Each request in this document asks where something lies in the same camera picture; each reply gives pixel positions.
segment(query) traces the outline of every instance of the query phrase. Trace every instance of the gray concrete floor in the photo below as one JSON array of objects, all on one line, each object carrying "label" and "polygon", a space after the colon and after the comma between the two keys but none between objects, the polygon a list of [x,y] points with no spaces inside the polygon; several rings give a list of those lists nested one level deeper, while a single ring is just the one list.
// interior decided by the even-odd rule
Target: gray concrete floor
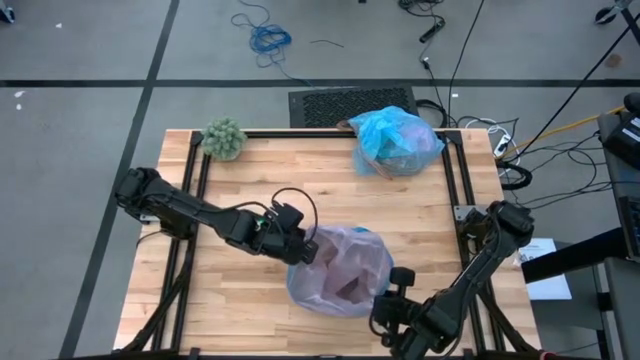
[{"label": "gray concrete floor", "polygon": [[[170,0],[9,0],[18,21],[0,25],[0,357],[58,356],[110,187],[142,93],[131,88],[7,87],[1,80],[143,80]],[[417,38],[431,20],[411,17],[394,0],[255,0],[293,36],[286,70],[308,79],[424,79],[416,61]],[[435,8],[447,20],[427,52],[436,78],[450,78],[479,0],[447,0]],[[580,79],[624,29],[598,27],[595,12],[607,0],[488,0],[462,61],[464,79]],[[248,30],[232,26],[232,14],[262,14],[234,1],[180,3],[162,59],[159,79],[283,79],[274,67],[258,69],[247,46]],[[344,45],[339,48],[327,39]],[[622,64],[602,67],[595,79],[640,76],[640,47],[628,35],[616,48]],[[20,98],[14,94],[25,90]],[[134,166],[153,166],[168,128],[199,128],[219,116],[245,127],[289,126],[287,93],[303,87],[156,88],[133,155]],[[571,88],[456,87],[452,115],[495,120],[520,117],[515,136],[533,136]],[[606,111],[631,88],[582,89],[555,125]],[[446,88],[440,88],[441,95]],[[436,99],[433,88],[416,98]],[[423,116],[437,121],[434,114]],[[580,140],[595,123],[540,144]],[[594,152],[602,160],[602,154]],[[550,154],[526,157],[535,166]],[[598,168],[599,178],[608,179]],[[521,200],[574,189],[592,174],[560,158],[535,173],[518,192]],[[577,242],[616,226],[610,193],[576,197],[535,211],[536,236]],[[140,225],[117,214],[76,355],[111,350]],[[595,342],[593,331],[559,324],[537,312],[545,348],[561,351]],[[573,353],[597,356],[597,347]]]}]

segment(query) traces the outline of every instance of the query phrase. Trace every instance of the black rubber mat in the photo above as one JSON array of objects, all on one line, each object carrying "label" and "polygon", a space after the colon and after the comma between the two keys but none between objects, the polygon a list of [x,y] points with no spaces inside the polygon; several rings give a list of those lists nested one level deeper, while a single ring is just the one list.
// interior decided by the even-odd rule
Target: black rubber mat
[{"label": "black rubber mat", "polygon": [[292,128],[333,128],[342,120],[395,105],[418,115],[409,86],[295,91],[289,93]]}]

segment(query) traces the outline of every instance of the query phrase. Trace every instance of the wooden tabletop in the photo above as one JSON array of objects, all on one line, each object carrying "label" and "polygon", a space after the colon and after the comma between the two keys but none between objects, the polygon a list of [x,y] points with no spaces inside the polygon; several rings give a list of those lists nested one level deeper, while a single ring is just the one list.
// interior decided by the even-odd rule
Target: wooden tabletop
[{"label": "wooden tabletop", "polygon": [[[486,131],[461,131],[477,203],[501,200]],[[188,130],[168,130],[160,154],[158,171],[178,188],[190,136]],[[448,287],[461,270],[442,160],[438,158],[413,177],[392,181],[362,177],[352,166],[355,144],[355,139],[346,138],[249,139],[236,161],[211,163],[205,200],[221,207],[245,201],[269,203],[271,194],[282,187],[302,188],[316,202],[320,224],[362,226],[379,233],[396,266],[416,271],[415,286],[407,296],[423,302]],[[451,151],[456,159],[452,146]],[[202,153],[197,159],[192,192],[200,176]],[[457,161],[453,163],[458,194],[464,199]],[[306,198],[283,193],[279,200],[306,215],[302,227],[312,224],[313,212]],[[158,225],[145,226],[142,235],[157,229]],[[169,244],[164,235],[155,235],[138,247],[115,348],[131,341],[158,304]],[[203,354],[389,354],[370,333],[366,318],[329,317],[293,304],[285,287],[286,271],[283,263],[229,247],[213,229],[201,226],[181,352],[199,347]],[[507,318],[527,341],[539,347],[522,272],[513,257],[504,261],[492,280],[496,300]],[[492,348],[481,302],[480,309],[487,346]],[[165,347],[174,312],[175,304],[167,322]],[[454,354],[463,348],[474,348],[468,319]]]}]

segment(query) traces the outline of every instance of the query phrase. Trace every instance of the green crumpled object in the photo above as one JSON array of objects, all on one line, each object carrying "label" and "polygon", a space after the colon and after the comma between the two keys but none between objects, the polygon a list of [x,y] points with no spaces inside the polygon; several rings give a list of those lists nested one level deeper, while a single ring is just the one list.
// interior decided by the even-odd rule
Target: green crumpled object
[{"label": "green crumpled object", "polygon": [[232,118],[213,120],[204,130],[202,151],[215,160],[231,161],[240,155],[247,135]]}]

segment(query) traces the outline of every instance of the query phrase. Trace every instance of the blue plastic bag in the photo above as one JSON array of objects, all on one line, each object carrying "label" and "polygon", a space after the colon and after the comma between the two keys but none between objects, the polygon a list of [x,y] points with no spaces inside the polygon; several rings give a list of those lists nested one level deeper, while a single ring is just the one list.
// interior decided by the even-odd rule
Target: blue plastic bag
[{"label": "blue plastic bag", "polygon": [[325,315],[368,316],[375,296],[389,288],[393,268],[380,235],[365,228],[319,226],[314,241],[318,252],[313,262],[287,271],[291,300]]},{"label": "blue plastic bag", "polygon": [[397,106],[360,114],[349,125],[358,136],[353,160],[359,175],[415,175],[444,148],[429,124]]}]

